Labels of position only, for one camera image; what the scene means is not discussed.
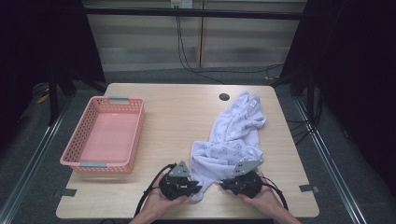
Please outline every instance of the electrical outlet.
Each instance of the electrical outlet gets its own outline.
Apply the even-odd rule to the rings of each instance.
[[[171,0],[171,8],[181,8],[181,0]]]
[[[192,0],[181,0],[181,8],[192,8]]]

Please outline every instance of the wall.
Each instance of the wall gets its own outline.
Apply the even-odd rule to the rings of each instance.
[[[161,0],[84,0],[86,6],[170,7]],[[305,0],[193,1],[193,8],[302,12]],[[105,72],[181,68],[177,19],[89,15]],[[265,66],[283,63],[297,21],[180,18],[191,67]]]

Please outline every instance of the white towel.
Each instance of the white towel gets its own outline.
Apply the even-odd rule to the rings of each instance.
[[[193,201],[202,200],[213,182],[232,178],[239,161],[261,159],[257,131],[265,121],[260,96],[245,91],[216,118],[208,142],[192,143],[191,178],[203,186]]]

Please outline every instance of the human hand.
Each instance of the human hand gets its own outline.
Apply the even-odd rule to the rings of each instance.
[[[256,173],[262,179],[263,183],[268,184],[261,171]],[[262,190],[252,199],[244,194],[238,194],[238,197],[244,203],[253,205],[260,212],[280,223],[300,223],[300,221],[282,206],[270,187],[263,185]]]
[[[134,217],[131,224],[146,224],[162,217],[170,208],[184,203],[189,199],[187,196],[181,196],[170,201],[159,189],[160,181],[164,174],[161,174],[153,184],[153,190],[148,195],[145,205],[140,213]]]

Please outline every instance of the wooden table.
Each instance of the wooden table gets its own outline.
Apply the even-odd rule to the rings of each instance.
[[[259,130],[264,164],[260,167],[283,191],[296,217],[315,217],[318,205],[307,185],[300,157],[293,144],[282,109],[271,87],[180,84],[111,84],[106,95],[143,97],[146,117],[134,169],[130,175],[71,174],[56,214],[59,218],[131,218],[143,191],[169,163],[185,161],[190,166],[193,141],[207,141],[216,117],[242,92],[258,93],[262,113],[267,117]],[[229,101],[219,95],[227,93]],[[266,218],[242,203],[231,192],[213,184],[198,203],[186,202],[169,211],[164,219]]]

